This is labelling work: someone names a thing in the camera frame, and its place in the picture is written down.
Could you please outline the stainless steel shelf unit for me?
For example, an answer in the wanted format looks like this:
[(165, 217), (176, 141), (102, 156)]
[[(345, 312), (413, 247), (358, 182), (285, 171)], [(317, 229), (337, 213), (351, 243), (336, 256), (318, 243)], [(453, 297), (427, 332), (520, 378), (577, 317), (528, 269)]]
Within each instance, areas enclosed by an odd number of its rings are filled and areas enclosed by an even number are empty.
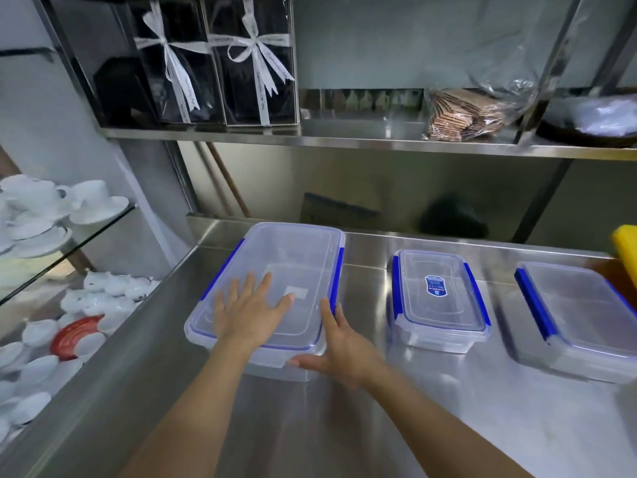
[[(478, 0), (484, 17), (504, 22), (514, 11), (533, 5), (531, 44), (554, 45), (558, 28), (577, 0)], [(574, 51), (553, 95), (584, 89), (610, 52), (611, 39), (637, 0), (582, 0)], [(516, 127), (465, 143), (422, 138), (423, 121), (402, 111), (387, 116), (311, 112), (291, 130), (262, 134), (108, 129), (135, 167), (139, 183), (150, 181), (152, 164), (171, 159), (178, 196), (158, 190), (171, 202), (155, 212), (177, 217), (192, 202), (196, 211), (243, 211), (229, 183), (220, 182), (207, 143), (229, 168), (230, 179), (255, 218), (297, 221), (305, 193), (357, 201), (374, 213), (371, 228), (424, 232), (417, 220), (439, 199), (457, 198), (487, 226), (493, 241), (514, 241), (520, 228), (531, 245), (610, 251), (610, 233), (621, 224), (637, 224), (637, 149), (568, 148), (537, 133), (516, 147)]]

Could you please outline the brown wooden pole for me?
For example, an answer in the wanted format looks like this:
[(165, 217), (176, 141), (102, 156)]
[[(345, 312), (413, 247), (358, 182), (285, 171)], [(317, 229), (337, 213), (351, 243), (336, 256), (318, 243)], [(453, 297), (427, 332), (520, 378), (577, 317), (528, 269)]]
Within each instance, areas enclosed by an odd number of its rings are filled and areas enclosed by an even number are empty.
[(234, 179), (232, 178), (230, 172), (228, 171), (221, 155), (219, 154), (219, 151), (217, 150), (216, 146), (214, 145), (214, 143), (212, 142), (206, 142), (205, 143), (206, 146), (208, 147), (208, 150), (210, 151), (210, 154), (213, 158), (213, 160), (215, 161), (217, 167), (219, 168), (219, 171), (221, 173), (221, 175), (223, 176), (230, 192), (232, 193), (237, 205), (239, 206), (239, 208), (241, 209), (243, 216), (245, 218), (251, 218), (251, 212), (250, 209), (248, 208), (247, 204), (245, 203), (241, 193), (238, 190), (238, 187), (235, 184)]

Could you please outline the person's right forearm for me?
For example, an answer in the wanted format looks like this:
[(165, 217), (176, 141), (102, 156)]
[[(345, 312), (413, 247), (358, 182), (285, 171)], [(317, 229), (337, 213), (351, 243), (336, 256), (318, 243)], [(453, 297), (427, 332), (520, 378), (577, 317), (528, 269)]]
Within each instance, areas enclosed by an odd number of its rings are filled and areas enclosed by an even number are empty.
[(428, 478), (533, 478), (391, 365), (382, 362), (363, 386), (387, 413)]

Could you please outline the red plate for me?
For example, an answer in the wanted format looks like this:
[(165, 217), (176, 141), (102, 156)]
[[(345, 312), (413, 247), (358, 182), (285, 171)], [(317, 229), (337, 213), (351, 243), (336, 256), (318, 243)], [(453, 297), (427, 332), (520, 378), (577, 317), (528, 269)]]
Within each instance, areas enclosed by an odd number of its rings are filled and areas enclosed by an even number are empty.
[(99, 333), (98, 323), (104, 314), (92, 315), (74, 321), (61, 328), (49, 345), (49, 351), (57, 356), (60, 361), (77, 359), (75, 347), (81, 338), (93, 333)]

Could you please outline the group of white cups and saucers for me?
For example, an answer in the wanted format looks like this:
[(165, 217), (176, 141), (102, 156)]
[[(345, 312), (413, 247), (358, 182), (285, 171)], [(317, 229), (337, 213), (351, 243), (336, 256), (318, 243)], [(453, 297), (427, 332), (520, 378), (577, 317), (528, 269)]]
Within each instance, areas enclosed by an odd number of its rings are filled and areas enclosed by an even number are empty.
[(102, 180), (72, 186), (24, 174), (0, 178), (0, 257), (33, 259), (80, 243), (132, 208)]

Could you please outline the small clear labelled container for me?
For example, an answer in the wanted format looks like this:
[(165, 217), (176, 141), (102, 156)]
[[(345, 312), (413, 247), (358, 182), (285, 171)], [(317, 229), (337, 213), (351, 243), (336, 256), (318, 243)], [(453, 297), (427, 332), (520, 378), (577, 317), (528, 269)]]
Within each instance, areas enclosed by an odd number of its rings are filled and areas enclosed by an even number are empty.
[(404, 345), (466, 354), (486, 342), (491, 322), (465, 258), (398, 250), (392, 258), (389, 328)]

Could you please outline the medium clear blue-clip container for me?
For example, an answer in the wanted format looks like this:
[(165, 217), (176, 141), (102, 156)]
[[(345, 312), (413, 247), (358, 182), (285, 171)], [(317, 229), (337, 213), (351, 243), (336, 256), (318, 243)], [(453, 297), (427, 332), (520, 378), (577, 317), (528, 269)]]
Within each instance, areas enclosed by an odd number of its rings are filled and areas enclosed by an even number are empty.
[(613, 384), (637, 380), (637, 312), (601, 274), (522, 261), (515, 280), (553, 371)]

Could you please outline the large clear blue-clip container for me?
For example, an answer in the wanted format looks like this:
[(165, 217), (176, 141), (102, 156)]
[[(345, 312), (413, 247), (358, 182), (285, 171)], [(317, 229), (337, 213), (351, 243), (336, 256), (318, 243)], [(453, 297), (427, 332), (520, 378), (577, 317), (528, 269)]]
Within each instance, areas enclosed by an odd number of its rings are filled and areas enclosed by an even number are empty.
[(250, 357), (245, 373), (253, 376), (309, 382), (314, 371), (291, 366), (300, 354), (322, 355), (326, 348), (320, 302), (328, 298), (333, 311), (343, 269), (346, 235), (333, 227), (263, 222), (250, 228), (216, 273), (188, 317), (185, 336), (195, 345), (211, 349), (214, 298), (227, 291), (233, 279), (243, 283), (248, 273), (259, 283), (266, 273), (273, 279), (266, 297), (275, 306), (293, 294), (290, 310), (266, 342)]

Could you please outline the person's right hand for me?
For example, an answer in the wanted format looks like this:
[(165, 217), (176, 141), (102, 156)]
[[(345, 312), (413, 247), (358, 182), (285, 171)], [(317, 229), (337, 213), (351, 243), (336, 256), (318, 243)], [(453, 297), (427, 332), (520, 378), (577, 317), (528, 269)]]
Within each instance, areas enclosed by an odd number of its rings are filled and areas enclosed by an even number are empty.
[(341, 305), (332, 310), (329, 300), (323, 299), (320, 313), (326, 343), (321, 355), (328, 357), (328, 373), (323, 374), (351, 387), (367, 386), (385, 366), (378, 350), (349, 325)]

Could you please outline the person's left forearm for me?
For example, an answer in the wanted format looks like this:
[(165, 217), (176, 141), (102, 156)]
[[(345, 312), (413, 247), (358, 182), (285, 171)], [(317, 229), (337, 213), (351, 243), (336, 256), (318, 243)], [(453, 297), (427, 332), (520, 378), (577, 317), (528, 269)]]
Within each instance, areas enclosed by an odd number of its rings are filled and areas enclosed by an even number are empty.
[(220, 339), (118, 478), (213, 478), (238, 385), (258, 346), (247, 336)]

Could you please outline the yellow plastic object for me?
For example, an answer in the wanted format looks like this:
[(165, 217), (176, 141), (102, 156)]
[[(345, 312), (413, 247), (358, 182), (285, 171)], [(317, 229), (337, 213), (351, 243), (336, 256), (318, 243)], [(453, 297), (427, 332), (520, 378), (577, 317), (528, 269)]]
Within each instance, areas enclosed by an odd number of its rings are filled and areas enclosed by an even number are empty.
[(621, 225), (611, 234), (611, 240), (619, 260), (637, 289), (637, 225)]

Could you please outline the person's left hand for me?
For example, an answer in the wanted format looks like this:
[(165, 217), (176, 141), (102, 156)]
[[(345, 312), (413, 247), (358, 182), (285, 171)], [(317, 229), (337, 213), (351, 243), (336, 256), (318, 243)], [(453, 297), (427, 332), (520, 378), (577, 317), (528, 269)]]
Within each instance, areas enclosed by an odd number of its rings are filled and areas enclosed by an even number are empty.
[(245, 280), (243, 283), (238, 279), (231, 281), (227, 293), (224, 293), (227, 315), (225, 318), (213, 318), (217, 341), (212, 354), (216, 354), (218, 349), (227, 349), (232, 354), (249, 357), (259, 346), (265, 345), (282, 321), (268, 317), (268, 310), (277, 305), (267, 303), (272, 277), (271, 273), (266, 273), (260, 283), (255, 283), (254, 299), (248, 305), (243, 305)]

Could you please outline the plastic bag of brown coasters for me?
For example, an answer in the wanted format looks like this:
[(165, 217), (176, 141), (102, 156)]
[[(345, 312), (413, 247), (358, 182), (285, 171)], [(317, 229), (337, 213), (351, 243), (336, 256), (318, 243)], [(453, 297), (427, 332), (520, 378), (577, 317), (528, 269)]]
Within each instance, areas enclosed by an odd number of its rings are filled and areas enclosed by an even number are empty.
[(539, 81), (525, 44), (484, 47), (467, 60), (467, 81), (427, 89), (425, 141), (462, 143), (493, 136), (533, 102)]

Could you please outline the dark tray with white plastic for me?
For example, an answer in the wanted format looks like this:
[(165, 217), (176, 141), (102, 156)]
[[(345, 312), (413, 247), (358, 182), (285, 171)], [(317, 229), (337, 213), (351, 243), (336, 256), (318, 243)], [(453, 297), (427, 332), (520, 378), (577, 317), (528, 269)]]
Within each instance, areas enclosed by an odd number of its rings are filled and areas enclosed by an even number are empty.
[(637, 146), (637, 87), (618, 88), (610, 95), (556, 99), (548, 105), (536, 134), (570, 146)]

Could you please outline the glass shelf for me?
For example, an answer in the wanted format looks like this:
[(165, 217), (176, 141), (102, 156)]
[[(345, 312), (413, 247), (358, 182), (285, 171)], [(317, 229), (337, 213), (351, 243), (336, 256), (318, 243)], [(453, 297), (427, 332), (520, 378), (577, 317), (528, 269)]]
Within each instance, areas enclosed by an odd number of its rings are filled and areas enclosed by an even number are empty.
[(7, 304), (41, 279), (57, 279), (53, 271), (63, 263), (68, 263), (73, 271), (93, 268), (90, 258), (84, 254), (84, 248), (136, 211), (138, 207), (135, 202), (130, 202), (118, 215), (96, 224), (69, 223), (66, 226), (69, 237), (58, 249), (47, 255), (24, 258), (13, 256), (13, 251), (1, 254), (0, 306)]

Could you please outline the clear gift box white ribbon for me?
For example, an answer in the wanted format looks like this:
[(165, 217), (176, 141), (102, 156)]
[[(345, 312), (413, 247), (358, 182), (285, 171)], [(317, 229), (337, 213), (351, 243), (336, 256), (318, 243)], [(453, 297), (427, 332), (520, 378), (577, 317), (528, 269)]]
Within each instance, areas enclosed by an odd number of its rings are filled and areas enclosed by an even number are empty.
[(161, 122), (224, 125), (199, 0), (136, 0), (127, 15)]
[(291, 0), (201, 0), (228, 126), (299, 123)]

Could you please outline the pile of white crockery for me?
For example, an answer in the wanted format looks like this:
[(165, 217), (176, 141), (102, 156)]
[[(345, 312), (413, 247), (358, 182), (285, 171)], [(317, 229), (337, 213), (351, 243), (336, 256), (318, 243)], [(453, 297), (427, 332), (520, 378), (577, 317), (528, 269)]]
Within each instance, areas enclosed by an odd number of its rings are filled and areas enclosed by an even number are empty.
[[(160, 285), (153, 278), (110, 272), (46, 279), (0, 306), (0, 454), (70, 383)], [(49, 351), (57, 332), (81, 318), (104, 314), (99, 333), (81, 338), (77, 359)]]

